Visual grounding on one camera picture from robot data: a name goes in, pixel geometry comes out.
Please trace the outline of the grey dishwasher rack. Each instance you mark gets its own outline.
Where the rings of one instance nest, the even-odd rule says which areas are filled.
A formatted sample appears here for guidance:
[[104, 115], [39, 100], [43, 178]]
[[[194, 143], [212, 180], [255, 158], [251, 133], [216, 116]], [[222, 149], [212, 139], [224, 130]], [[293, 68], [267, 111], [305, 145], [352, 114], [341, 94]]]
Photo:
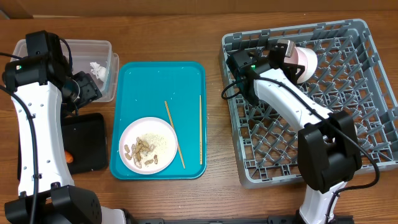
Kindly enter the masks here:
[[237, 50], [269, 50], [290, 39], [312, 49], [317, 70], [299, 86], [313, 101], [347, 111], [359, 144], [380, 170], [397, 168], [397, 100], [387, 79], [368, 25], [361, 19], [252, 30], [226, 34], [220, 68], [227, 88], [239, 181], [247, 189], [301, 181], [297, 135], [267, 103], [253, 106], [234, 86], [226, 60]]

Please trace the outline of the clear plastic bin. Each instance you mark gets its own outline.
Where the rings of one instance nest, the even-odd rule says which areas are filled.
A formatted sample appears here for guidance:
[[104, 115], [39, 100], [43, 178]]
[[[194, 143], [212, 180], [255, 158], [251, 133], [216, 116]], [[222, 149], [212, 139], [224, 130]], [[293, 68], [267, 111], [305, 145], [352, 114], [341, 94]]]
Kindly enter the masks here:
[[67, 41], [65, 60], [60, 39], [46, 32], [25, 38], [27, 55], [6, 64], [3, 90], [15, 105], [82, 108], [106, 98], [115, 61], [108, 41]]

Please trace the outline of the white napkin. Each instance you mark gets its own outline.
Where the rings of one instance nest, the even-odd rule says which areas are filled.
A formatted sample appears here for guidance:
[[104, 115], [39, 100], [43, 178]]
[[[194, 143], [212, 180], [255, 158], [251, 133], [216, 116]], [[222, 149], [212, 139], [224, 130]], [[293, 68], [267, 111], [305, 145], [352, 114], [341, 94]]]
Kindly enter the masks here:
[[106, 68], [102, 67], [100, 64], [96, 62], [90, 63], [91, 70], [90, 72], [100, 81], [105, 81], [106, 76]]

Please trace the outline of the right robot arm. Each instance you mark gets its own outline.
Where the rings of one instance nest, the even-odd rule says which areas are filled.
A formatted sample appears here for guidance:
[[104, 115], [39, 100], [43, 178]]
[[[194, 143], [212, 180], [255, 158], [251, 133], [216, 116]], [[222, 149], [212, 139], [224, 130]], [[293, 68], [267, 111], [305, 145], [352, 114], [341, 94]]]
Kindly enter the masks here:
[[339, 190], [362, 166], [353, 119], [299, 90], [298, 84], [317, 69], [314, 51], [288, 39], [279, 39], [267, 55], [262, 51], [238, 50], [228, 56], [226, 65], [240, 95], [252, 105], [264, 101], [297, 132], [298, 169], [307, 189], [288, 223], [353, 223], [353, 217], [333, 213]]

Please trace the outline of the black plastic tray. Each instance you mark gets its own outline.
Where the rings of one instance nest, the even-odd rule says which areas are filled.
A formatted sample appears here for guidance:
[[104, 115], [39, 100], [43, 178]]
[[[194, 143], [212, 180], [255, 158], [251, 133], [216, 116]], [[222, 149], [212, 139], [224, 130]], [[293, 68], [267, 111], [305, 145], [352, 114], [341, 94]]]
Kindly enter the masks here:
[[64, 149], [72, 155], [70, 173], [80, 174], [108, 167], [106, 126], [100, 113], [61, 120]]

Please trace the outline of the pink bowl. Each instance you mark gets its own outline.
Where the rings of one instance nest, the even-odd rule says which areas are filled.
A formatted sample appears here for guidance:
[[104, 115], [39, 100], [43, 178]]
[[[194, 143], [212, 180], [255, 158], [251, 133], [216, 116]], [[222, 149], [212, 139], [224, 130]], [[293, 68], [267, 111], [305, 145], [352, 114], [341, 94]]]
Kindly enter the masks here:
[[302, 50], [301, 47], [294, 48], [293, 54], [290, 58], [290, 63], [307, 67], [308, 59], [306, 53]]

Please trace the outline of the teal serving tray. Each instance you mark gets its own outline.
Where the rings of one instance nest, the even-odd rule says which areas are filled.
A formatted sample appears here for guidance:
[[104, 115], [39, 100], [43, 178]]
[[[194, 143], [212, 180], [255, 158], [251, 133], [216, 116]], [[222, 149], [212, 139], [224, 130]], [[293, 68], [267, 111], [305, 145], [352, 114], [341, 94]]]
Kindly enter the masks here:
[[[119, 72], [110, 171], [120, 180], [197, 179], [206, 170], [206, 78], [197, 62], [130, 62]], [[199, 96], [203, 165], [200, 165]], [[133, 174], [122, 163], [119, 140], [134, 121], [155, 117], [175, 126], [180, 149], [171, 165], [151, 175]]]

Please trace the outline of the white plate with peanuts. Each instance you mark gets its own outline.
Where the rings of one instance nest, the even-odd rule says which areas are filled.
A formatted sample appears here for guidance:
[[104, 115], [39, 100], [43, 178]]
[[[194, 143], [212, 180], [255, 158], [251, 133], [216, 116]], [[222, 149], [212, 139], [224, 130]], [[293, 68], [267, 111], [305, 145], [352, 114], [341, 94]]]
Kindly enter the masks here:
[[165, 170], [177, 154], [177, 135], [159, 118], [141, 118], [131, 123], [119, 140], [122, 163], [133, 174], [151, 175]]

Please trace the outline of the white bowl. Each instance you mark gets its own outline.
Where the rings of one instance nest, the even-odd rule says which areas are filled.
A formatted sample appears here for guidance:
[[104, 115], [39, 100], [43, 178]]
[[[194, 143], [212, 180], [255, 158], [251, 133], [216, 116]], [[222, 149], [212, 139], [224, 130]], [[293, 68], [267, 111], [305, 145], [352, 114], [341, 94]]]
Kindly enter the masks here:
[[318, 65], [317, 54], [312, 49], [303, 48], [303, 47], [301, 48], [306, 53], [308, 59], [308, 65], [307, 67], [304, 67], [304, 71], [298, 77], [297, 83], [303, 83], [308, 79], [310, 79], [315, 73], [315, 70], [317, 69]]

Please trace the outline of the orange carrot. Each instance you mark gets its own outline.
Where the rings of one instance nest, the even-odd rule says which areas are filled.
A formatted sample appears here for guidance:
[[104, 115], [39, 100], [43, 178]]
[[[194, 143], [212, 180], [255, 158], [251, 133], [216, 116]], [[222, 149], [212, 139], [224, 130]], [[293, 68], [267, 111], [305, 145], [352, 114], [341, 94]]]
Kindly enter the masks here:
[[67, 164], [71, 164], [74, 160], [73, 156], [68, 151], [65, 151], [65, 159]]

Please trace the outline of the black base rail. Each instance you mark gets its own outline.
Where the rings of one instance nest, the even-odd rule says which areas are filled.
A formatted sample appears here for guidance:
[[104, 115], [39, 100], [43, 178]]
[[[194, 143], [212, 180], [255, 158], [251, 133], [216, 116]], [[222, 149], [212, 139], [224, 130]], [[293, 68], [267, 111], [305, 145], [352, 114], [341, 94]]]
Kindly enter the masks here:
[[131, 217], [127, 223], [133, 224], [299, 224], [305, 223], [298, 215], [269, 216], [268, 218], [229, 218], [223, 220], [188, 219], [164, 220], [162, 218], [136, 219]]

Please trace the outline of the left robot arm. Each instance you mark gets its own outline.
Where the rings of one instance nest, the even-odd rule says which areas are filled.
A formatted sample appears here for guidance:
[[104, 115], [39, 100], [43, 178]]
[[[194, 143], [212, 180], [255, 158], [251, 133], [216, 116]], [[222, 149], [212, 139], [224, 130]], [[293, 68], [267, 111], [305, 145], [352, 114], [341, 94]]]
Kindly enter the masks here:
[[1, 90], [19, 124], [21, 176], [17, 200], [4, 205], [10, 223], [101, 223], [94, 192], [75, 187], [67, 166], [61, 120], [101, 97], [85, 72], [72, 72], [63, 39], [45, 30], [27, 34], [27, 56], [6, 64]]

